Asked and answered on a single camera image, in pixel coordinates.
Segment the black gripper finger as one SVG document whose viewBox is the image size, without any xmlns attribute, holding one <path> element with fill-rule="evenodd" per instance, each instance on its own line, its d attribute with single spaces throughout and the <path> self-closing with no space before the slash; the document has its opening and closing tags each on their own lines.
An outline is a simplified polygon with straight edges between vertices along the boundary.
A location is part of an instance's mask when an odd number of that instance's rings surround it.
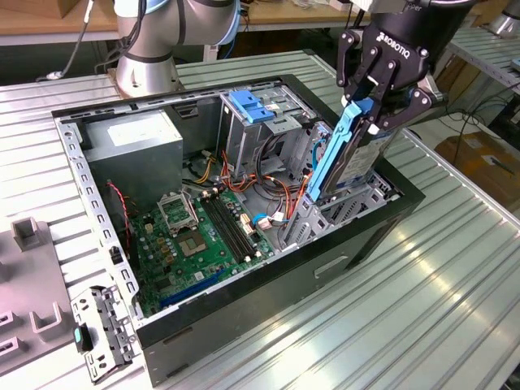
<svg viewBox="0 0 520 390">
<path fill-rule="evenodd" d="M 372 96 L 382 104 L 386 94 L 384 42 L 381 30 L 344 30 L 338 46 L 336 83 L 347 102 Z"/>
<path fill-rule="evenodd" d="M 371 127 L 390 131 L 417 118 L 431 108 L 431 89 L 425 79 L 430 72 L 428 66 L 402 65 L 390 60 L 381 67 L 375 79 L 378 84 L 373 93 Z"/>
</svg>

